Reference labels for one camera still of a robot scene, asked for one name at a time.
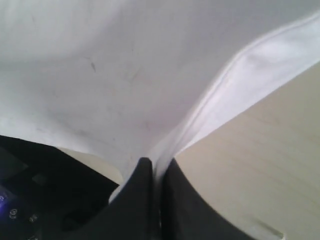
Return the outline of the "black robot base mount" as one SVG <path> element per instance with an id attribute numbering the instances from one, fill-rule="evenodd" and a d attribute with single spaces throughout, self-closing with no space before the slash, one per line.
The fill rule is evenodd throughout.
<path id="1" fill-rule="evenodd" d="M 56 147 L 0 138 L 0 237 L 64 240 L 109 204 L 117 184 Z"/>

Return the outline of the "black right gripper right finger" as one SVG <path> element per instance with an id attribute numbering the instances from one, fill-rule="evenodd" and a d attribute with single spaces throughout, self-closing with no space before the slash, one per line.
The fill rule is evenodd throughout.
<path id="1" fill-rule="evenodd" d="M 173 159 L 162 180 L 162 239 L 251 240 L 193 188 Z"/>

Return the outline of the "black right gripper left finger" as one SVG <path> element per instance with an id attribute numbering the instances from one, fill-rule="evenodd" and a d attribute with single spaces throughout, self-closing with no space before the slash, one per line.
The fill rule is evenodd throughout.
<path id="1" fill-rule="evenodd" d="M 149 240 L 153 169 L 142 157 L 122 190 L 110 200 L 116 184 L 90 167 L 70 159 L 64 173 L 77 184 L 78 198 L 63 218 L 65 240 Z"/>

